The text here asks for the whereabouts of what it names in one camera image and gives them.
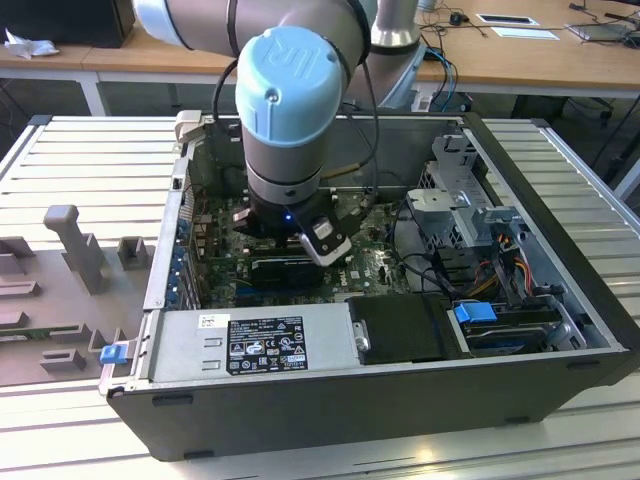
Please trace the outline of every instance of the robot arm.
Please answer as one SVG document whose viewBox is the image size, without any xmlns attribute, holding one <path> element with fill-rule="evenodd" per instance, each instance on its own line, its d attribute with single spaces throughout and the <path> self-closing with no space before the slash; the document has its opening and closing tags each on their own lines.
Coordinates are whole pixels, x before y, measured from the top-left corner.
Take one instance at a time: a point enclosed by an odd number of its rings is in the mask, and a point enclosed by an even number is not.
<svg viewBox="0 0 640 480">
<path fill-rule="evenodd" d="M 422 60 L 419 32 L 413 25 L 417 0 L 134 4 L 152 36 L 238 58 L 236 106 L 250 207 L 234 218 L 237 229 L 275 238 L 299 233 L 309 255 L 323 266 L 345 254 L 351 248 L 349 236 L 359 229 L 358 217 L 339 220 L 317 193 L 329 127 L 352 80 L 362 85 L 358 66 L 367 58 L 376 57 L 371 63 L 380 79 L 376 83 L 382 85 L 376 98 L 383 98 L 383 105 L 397 102 L 398 92 L 407 90 L 407 83 L 410 87 L 419 64 L 416 58 Z M 378 6 L 384 18 L 372 28 Z M 409 35 L 394 35 L 394 27 L 407 20 L 414 27 Z M 377 44 L 369 56 L 372 34 Z"/>
</svg>

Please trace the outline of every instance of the motherboard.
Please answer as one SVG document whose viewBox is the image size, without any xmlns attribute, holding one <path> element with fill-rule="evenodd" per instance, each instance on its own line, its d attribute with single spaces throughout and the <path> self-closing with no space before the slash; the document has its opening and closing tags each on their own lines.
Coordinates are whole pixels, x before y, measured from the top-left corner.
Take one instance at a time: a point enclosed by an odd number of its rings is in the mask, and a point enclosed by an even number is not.
<svg viewBox="0 0 640 480">
<path fill-rule="evenodd" d="M 358 206 L 362 193 L 333 193 L 338 211 Z M 233 231 L 242 198 L 200 199 L 194 218 L 200 292 L 204 308 L 343 302 L 352 296 L 409 292 L 404 267 L 389 251 L 397 204 L 376 205 L 352 237 L 349 254 L 329 268 L 315 265 L 297 238 L 287 245 Z"/>
</svg>

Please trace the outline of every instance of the floor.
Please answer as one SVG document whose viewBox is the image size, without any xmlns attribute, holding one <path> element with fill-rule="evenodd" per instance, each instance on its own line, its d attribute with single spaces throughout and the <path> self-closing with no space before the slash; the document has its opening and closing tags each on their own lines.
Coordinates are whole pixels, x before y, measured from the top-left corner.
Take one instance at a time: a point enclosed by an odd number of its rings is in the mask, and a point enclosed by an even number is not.
<svg viewBox="0 0 640 480">
<path fill-rule="evenodd" d="M 15 103 L 0 92 L 0 158 L 17 138 L 28 117 L 35 114 L 88 115 L 82 91 L 75 82 L 4 80 L 6 91 Z M 209 109 L 212 87 L 207 85 L 178 85 L 180 105 L 172 105 L 169 88 L 165 84 L 107 83 L 105 95 L 113 115 L 174 115 L 184 109 Z M 513 95 L 474 94 L 473 110 L 484 117 L 508 118 L 515 102 Z M 221 111 L 234 109 L 232 87 L 223 92 Z M 591 162 L 619 120 L 625 115 L 632 100 L 613 100 L 612 118 L 603 127 L 599 119 L 603 108 L 586 98 L 567 102 L 562 116 L 552 126 L 560 136 L 587 162 Z M 536 106 L 545 107 L 544 99 Z M 596 171 L 603 175 L 609 161 L 620 153 L 640 128 L 640 107 L 626 122 L 615 140 L 604 152 Z M 633 158 L 640 157 L 636 152 Z M 629 199 L 629 205 L 640 212 L 640 192 Z"/>
</svg>

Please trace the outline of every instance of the paper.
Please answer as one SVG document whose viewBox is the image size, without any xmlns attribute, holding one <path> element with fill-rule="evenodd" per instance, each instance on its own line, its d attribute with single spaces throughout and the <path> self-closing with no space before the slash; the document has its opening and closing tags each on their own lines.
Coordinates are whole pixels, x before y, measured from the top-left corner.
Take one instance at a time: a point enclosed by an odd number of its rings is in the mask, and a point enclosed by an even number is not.
<svg viewBox="0 0 640 480">
<path fill-rule="evenodd" d="M 4 46 L 9 50 L 11 55 L 31 60 L 31 57 L 41 55 L 55 55 L 60 53 L 56 50 L 53 42 L 49 40 L 27 40 L 26 38 L 16 37 L 9 30 L 5 29 L 8 40 L 4 42 Z"/>
<path fill-rule="evenodd" d="M 560 40 L 549 30 L 534 30 L 533 28 L 491 27 L 501 37 L 534 38 L 536 40 Z"/>
</svg>

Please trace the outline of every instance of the yellow wire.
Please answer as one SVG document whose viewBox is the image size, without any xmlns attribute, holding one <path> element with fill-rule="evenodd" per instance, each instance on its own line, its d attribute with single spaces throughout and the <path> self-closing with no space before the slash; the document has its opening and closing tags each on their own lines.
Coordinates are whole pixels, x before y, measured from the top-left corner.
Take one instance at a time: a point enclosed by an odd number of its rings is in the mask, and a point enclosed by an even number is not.
<svg viewBox="0 0 640 480">
<path fill-rule="evenodd" d="M 329 170 L 328 172 L 322 174 L 320 178 L 322 178 L 323 180 L 330 180 L 332 178 L 341 177 L 342 175 L 347 175 L 348 173 L 357 172 L 358 170 L 360 170 L 360 165 L 358 165 L 357 163 L 352 163 L 351 165 L 347 165 L 346 167 Z"/>
<path fill-rule="evenodd" d="M 474 291 L 472 291 L 469 296 L 470 297 L 474 297 L 476 295 L 478 295 L 479 293 L 484 292 L 487 288 L 489 288 L 492 284 L 494 284 L 496 281 L 498 280 L 497 275 L 494 275 L 493 277 L 491 277 L 489 280 L 487 280 L 485 283 L 483 283 L 482 285 L 480 285 L 478 288 L 476 288 Z"/>
<path fill-rule="evenodd" d="M 516 265 L 522 269 L 522 273 L 524 274 L 524 289 L 528 292 L 529 288 L 527 278 L 530 275 L 529 268 L 525 264 L 520 262 L 516 262 Z"/>
<path fill-rule="evenodd" d="M 251 283 L 247 282 L 246 280 L 241 280 L 239 278 L 236 278 L 235 280 L 236 280 L 236 282 L 244 283 L 246 285 L 249 285 L 250 287 L 253 287 L 253 285 Z"/>
</svg>

